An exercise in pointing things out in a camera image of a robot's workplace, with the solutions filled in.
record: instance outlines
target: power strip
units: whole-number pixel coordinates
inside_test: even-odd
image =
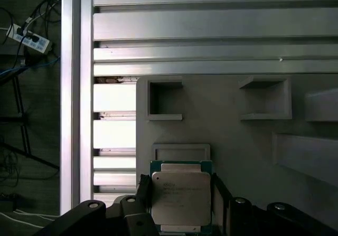
[[[11,29],[11,27],[9,27],[7,31],[8,37],[21,42],[23,36],[17,34],[17,29],[20,28],[20,26],[13,24],[13,28]],[[52,42],[50,40],[39,36],[38,34],[34,34],[31,31],[28,31],[28,34],[30,35],[30,38],[23,39],[22,44],[39,51],[42,54],[47,54],[51,50]]]

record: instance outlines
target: metal stand leg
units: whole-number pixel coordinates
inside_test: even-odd
[[[20,86],[19,86],[19,79],[16,76],[13,77],[13,87],[14,87],[14,94],[15,94],[15,102],[17,106],[17,111],[19,113],[19,116],[17,117],[0,117],[0,122],[6,122],[6,123],[20,123],[20,129],[21,129],[21,136],[22,136],[22,142],[23,142],[23,147],[24,150],[20,150],[18,148],[15,148],[9,144],[6,144],[4,142],[0,142],[0,146],[14,152],[17,154],[20,154],[22,156],[25,156],[27,158],[33,159],[37,162],[40,162],[46,166],[50,166],[52,168],[55,168],[57,170],[60,170],[60,167],[57,165],[54,165],[53,163],[50,163],[48,161],[45,161],[41,158],[38,158],[34,155],[32,155],[32,150],[31,150],[31,145],[30,145],[30,140],[28,137],[28,131],[27,131],[27,126],[26,126],[26,115],[24,112],[24,107],[22,103],[22,97],[21,97],[21,91],[20,91]]]

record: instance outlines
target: dark floor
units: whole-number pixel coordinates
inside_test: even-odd
[[[0,7],[9,10],[15,17],[15,23],[22,24],[42,0],[0,0]],[[43,20],[39,19],[34,32],[45,36]],[[0,27],[9,27],[10,19],[0,11]],[[55,43],[55,52],[60,55],[60,23],[50,24],[49,39]],[[6,31],[0,30],[0,42]],[[8,39],[6,45],[18,45]],[[9,69],[14,58],[1,58],[0,70]],[[50,54],[48,61],[55,57]],[[27,70],[19,76],[24,107],[29,117],[29,138],[32,153],[47,161],[59,165],[60,162],[60,64],[35,70]],[[16,113],[12,82],[0,87],[0,116]],[[0,124],[0,135],[5,142],[22,148],[20,127],[18,125]],[[49,168],[31,159],[18,155],[20,175],[23,177],[47,177],[53,175],[55,169]],[[20,196],[18,209],[44,214],[59,213],[59,175],[50,180],[20,179],[17,187],[15,179],[6,180],[0,184],[0,193],[16,193]],[[47,220],[37,217],[6,213],[15,219],[36,225],[46,225]],[[32,235],[38,229],[29,225],[13,222],[0,215],[0,235]]]

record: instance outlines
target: blue cable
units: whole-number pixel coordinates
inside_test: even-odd
[[[59,61],[60,58],[56,58],[55,60],[49,62],[49,63],[43,63],[43,64],[38,64],[38,65],[32,65],[32,66],[23,66],[23,67],[18,67],[18,68],[12,68],[12,69],[8,69],[8,70],[5,70],[3,72],[0,72],[0,76],[2,76],[3,74],[6,74],[8,72],[11,72],[11,71],[17,71],[17,70],[22,70],[22,69],[29,69],[29,68],[40,68],[40,67],[45,67],[45,66],[48,66],[48,65],[51,65],[51,64],[54,64],[56,62]]]

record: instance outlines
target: cpu processor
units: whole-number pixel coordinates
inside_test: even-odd
[[[211,161],[151,161],[151,214],[160,232],[211,233],[211,174]]]

